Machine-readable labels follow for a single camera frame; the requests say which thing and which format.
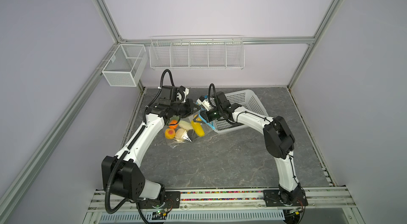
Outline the orange toy carrot piece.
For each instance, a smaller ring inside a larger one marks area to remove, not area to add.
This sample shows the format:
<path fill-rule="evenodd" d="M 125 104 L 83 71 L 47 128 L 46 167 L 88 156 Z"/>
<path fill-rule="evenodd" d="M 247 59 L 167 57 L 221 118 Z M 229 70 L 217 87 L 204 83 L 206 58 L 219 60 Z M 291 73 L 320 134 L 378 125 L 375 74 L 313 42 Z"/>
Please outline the orange toy carrot piece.
<path fill-rule="evenodd" d="M 177 121 L 177 120 L 172 120 L 172 121 L 169 122 L 168 127 L 169 127 L 170 129 L 174 129 L 174 130 L 175 130 L 175 129 L 178 127 L 178 124 L 179 124 L 179 121 Z"/>

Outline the white toy cucumber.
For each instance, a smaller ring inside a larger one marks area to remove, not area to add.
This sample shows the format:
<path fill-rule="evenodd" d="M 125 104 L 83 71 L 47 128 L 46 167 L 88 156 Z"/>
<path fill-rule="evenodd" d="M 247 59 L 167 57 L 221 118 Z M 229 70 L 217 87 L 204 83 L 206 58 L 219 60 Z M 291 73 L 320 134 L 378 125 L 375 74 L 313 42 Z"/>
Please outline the white toy cucumber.
<path fill-rule="evenodd" d="M 194 129 L 193 126 L 192 126 L 192 124 L 191 124 L 190 122 L 187 122 L 187 121 L 184 121 L 184 120 L 181 120 L 181 121 L 179 122 L 178 126 L 179 126 L 180 128 L 182 128 L 182 129 L 186 130 L 186 131 L 189 131 L 189 130 L 193 130 L 193 129 Z"/>

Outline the clear zip top bag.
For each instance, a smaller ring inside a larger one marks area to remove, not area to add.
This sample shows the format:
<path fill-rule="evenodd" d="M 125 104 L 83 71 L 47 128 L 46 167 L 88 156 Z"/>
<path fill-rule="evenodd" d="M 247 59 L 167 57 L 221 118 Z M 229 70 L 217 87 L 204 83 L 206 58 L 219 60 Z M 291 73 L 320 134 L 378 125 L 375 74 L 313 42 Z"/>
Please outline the clear zip top bag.
<path fill-rule="evenodd" d="M 177 106 L 175 115 L 164 126 L 164 137 L 168 146 L 175 148 L 182 143 L 192 143 L 209 135 L 215 127 L 202 118 L 205 109 L 191 99 Z"/>

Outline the yellow red toy peach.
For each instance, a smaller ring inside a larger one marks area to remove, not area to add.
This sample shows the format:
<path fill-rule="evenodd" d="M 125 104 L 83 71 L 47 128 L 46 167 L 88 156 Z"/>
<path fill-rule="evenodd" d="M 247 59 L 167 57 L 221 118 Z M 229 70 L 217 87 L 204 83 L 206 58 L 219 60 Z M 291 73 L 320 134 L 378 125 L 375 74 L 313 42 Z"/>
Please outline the yellow red toy peach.
<path fill-rule="evenodd" d="M 166 139 L 174 139 L 176 136 L 176 131 L 172 128 L 168 128 L 165 130 L 165 138 Z"/>

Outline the beige toy potato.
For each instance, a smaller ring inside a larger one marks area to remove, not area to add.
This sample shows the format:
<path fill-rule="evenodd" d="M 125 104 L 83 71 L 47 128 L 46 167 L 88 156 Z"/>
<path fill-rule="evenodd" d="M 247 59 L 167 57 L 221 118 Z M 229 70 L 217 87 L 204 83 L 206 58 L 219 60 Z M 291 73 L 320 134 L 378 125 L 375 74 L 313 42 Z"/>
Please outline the beige toy potato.
<path fill-rule="evenodd" d="M 185 140 L 189 139 L 188 131 L 186 129 L 180 128 L 176 131 L 176 135 L 174 139 L 178 142 L 184 142 Z"/>

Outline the yellow toy corn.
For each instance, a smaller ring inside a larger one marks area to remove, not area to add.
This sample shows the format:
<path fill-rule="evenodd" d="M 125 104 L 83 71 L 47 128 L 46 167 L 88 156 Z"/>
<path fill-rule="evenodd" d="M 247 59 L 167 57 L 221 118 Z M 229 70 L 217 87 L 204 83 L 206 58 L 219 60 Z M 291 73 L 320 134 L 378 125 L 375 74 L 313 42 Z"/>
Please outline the yellow toy corn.
<path fill-rule="evenodd" d="M 191 121 L 191 125 L 192 125 L 192 128 L 193 128 L 194 132 L 196 133 L 196 135 L 197 135 L 198 137 L 203 137 L 203 136 L 205 136 L 205 131 L 204 131 L 204 129 L 202 128 L 201 123 Z"/>

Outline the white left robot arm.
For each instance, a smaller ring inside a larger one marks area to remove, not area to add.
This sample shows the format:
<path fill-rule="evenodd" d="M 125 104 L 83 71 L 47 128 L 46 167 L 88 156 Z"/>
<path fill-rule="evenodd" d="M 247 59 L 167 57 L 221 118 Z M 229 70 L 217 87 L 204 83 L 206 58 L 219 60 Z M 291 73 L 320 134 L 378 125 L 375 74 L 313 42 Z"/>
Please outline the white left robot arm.
<path fill-rule="evenodd" d="M 147 180 L 140 167 L 154 138 L 172 117 L 183 119 L 199 110 L 188 94 L 189 89 L 184 86 L 161 83 L 157 95 L 146 105 L 136 132 L 120 151 L 104 158 L 102 184 L 108 214 L 117 212 L 126 202 L 151 200 L 159 206 L 165 203 L 165 186 Z"/>

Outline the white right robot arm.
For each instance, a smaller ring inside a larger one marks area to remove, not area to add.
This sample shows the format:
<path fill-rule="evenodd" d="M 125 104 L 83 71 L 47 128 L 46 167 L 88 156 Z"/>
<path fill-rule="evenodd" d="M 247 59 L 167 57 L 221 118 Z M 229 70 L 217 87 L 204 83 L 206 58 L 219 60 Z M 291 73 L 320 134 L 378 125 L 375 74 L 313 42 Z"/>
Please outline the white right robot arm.
<path fill-rule="evenodd" d="M 287 122 L 281 116 L 266 117 L 249 111 L 238 103 L 230 103 L 223 92 L 216 92 L 210 84 L 208 94 L 201 96 L 197 103 L 203 107 L 200 112 L 202 121 L 210 123 L 224 120 L 229 124 L 246 125 L 264 137 L 267 152 L 274 158 L 279 175 L 278 198 L 284 206 L 299 203 L 308 205 L 305 190 L 302 188 L 294 167 L 295 137 Z"/>

